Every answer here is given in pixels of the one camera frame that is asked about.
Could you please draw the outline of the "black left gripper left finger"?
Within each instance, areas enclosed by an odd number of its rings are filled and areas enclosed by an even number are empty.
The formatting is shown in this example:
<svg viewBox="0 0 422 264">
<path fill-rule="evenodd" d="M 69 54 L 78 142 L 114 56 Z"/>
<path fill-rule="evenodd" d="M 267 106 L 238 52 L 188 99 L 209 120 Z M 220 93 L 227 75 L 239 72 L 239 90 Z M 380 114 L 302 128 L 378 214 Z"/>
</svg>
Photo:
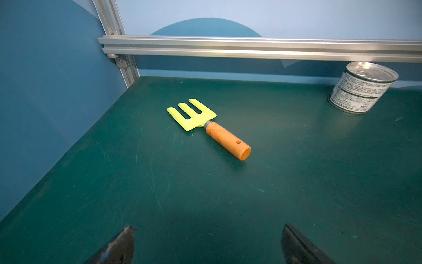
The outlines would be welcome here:
<svg viewBox="0 0 422 264">
<path fill-rule="evenodd" d="M 126 226 L 85 261 L 85 264 L 131 264 L 135 252 L 136 231 L 136 228 Z"/>
</svg>

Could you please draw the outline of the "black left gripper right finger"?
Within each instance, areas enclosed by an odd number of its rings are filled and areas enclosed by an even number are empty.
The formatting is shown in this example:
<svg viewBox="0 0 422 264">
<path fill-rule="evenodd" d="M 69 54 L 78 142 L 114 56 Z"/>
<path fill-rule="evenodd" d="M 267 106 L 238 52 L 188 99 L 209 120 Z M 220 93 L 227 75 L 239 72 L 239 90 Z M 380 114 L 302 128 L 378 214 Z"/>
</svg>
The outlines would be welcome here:
<svg viewBox="0 0 422 264">
<path fill-rule="evenodd" d="M 291 224 L 285 224 L 281 247 L 287 264 L 335 264 L 321 249 Z"/>
</svg>

